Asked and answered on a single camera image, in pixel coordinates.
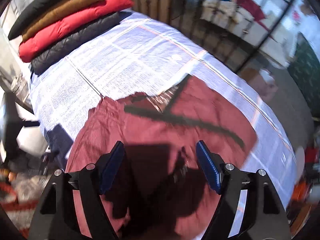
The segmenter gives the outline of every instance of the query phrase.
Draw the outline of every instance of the orange object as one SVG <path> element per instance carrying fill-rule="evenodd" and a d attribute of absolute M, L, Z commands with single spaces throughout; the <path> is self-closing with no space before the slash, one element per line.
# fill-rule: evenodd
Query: orange object
<path fill-rule="evenodd" d="M 310 190 L 309 184 L 307 184 L 305 181 L 300 182 L 299 184 L 294 186 L 291 200 L 304 202 L 304 200 L 308 195 L 309 190 Z"/>
<path fill-rule="evenodd" d="M 1 171 L 1 174 L 2 174 L 3 176 L 5 176 L 6 178 L 9 176 L 9 173 L 10 173 L 10 171 L 9 171 L 8 169 L 3 169 L 3 170 Z"/>
<path fill-rule="evenodd" d="M 14 181 L 16 178 L 17 178 L 17 174 L 10 171 L 9 176 L 8 176 L 9 182 Z"/>

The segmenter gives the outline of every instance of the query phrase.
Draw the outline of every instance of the folded jacket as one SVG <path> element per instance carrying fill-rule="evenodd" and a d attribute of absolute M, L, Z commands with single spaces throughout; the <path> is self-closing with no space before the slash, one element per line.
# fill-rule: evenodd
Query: folded jacket
<path fill-rule="evenodd" d="M 89 111 L 66 172 L 95 163 L 122 141 L 125 158 L 101 196 L 116 233 L 125 238 L 160 224 L 178 239 L 192 239 L 208 226 L 219 201 L 197 165 L 196 143 L 203 140 L 226 163 L 241 167 L 256 133 L 239 109 L 196 77 L 187 76 L 157 97 L 141 94 L 117 101 L 105 97 Z M 74 201 L 80 231 L 89 236 L 79 191 Z"/>
<path fill-rule="evenodd" d="M 103 0 L 62 0 L 36 19 L 22 34 L 22 41 L 33 37 L 39 30 L 73 14 L 89 5 Z"/>
<path fill-rule="evenodd" d="M 119 24 L 119 22 L 119 13 L 116 12 L 81 26 L 80 30 L 76 30 L 76 32 L 73 32 L 61 41 L 58 41 L 38 57 L 35 57 L 31 61 L 34 73 L 36 75 L 41 75 L 51 65 L 58 62 L 74 49 L 104 33 L 111 27 Z"/>
<path fill-rule="evenodd" d="M 34 19 L 37 19 L 51 6 L 54 6 L 60 1 L 61 0 L 33 0 L 14 22 L 9 32 L 8 39 L 12 40 L 21 35 L 24 29 L 29 26 Z"/>
<path fill-rule="evenodd" d="M 132 6 L 131 0 L 104 0 L 94 3 L 88 8 L 45 27 L 34 37 L 22 42 L 19 46 L 19 56 L 23 62 L 30 62 L 49 45 L 62 39 L 81 25 L 108 13 L 121 11 Z"/>

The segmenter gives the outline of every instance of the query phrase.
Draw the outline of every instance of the black jacket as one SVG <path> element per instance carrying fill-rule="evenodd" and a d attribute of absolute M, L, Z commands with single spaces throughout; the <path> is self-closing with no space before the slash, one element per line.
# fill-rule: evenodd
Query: black jacket
<path fill-rule="evenodd" d="M 29 26 L 35 19 L 43 14 L 51 6 L 57 4 L 61 0 L 33 0 L 19 15 L 8 35 L 8 39 L 12 40 L 22 34 L 24 29 Z"/>
<path fill-rule="evenodd" d="M 57 63 L 74 49 L 77 49 L 82 44 L 98 37 L 108 29 L 119 24 L 119 13 L 113 13 L 92 21 L 86 25 L 81 26 L 69 36 L 55 43 L 49 47 L 38 57 L 31 61 L 31 66 L 36 75 L 41 75 L 51 65 Z"/>

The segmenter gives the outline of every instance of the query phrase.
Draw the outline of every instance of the stack of folded clothes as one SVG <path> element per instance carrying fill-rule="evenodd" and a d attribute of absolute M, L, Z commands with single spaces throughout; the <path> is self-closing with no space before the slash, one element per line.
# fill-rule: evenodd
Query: stack of folded clothes
<path fill-rule="evenodd" d="M 131 0 L 35 0 L 18 17 L 8 38 L 22 35 L 19 56 L 40 75 L 119 24 L 119 11 L 132 6 Z"/>

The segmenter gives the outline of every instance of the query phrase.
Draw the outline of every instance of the glass jar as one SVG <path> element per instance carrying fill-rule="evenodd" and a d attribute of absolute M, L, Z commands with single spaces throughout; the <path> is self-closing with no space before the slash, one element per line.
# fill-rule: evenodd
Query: glass jar
<path fill-rule="evenodd" d="M 28 82 L 22 76 L 22 73 L 13 78 L 11 91 L 14 92 L 23 103 L 30 104 Z"/>

